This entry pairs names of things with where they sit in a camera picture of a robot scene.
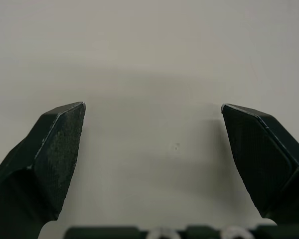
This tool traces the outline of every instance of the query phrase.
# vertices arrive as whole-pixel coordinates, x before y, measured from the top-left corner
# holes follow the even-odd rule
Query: gray background
[[[0,162],[43,112],[85,101],[72,225],[253,227],[220,107],[299,141],[298,0],[0,0]]]

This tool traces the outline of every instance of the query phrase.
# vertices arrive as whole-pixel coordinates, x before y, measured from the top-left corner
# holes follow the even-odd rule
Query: white wall
[[[0,0],[0,162],[41,113],[76,101],[77,168],[40,239],[73,225],[268,222],[220,107],[271,113],[299,141],[299,1]]]

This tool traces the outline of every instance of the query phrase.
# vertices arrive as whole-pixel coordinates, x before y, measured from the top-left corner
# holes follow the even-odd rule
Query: white surface
[[[299,1],[0,0],[0,162],[41,113],[76,101],[77,167],[40,239],[267,222],[220,107],[271,113],[299,141]]]

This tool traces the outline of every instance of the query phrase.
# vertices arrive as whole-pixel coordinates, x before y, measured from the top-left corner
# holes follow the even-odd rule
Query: metal ring
[[[254,235],[251,234],[250,231],[238,227],[238,226],[229,226],[220,231],[220,238],[221,239],[255,239]]]
[[[181,239],[177,231],[171,228],[155,228],[149,231],[149,233],[146,236],[146,239],[161,239],[161,238]]]

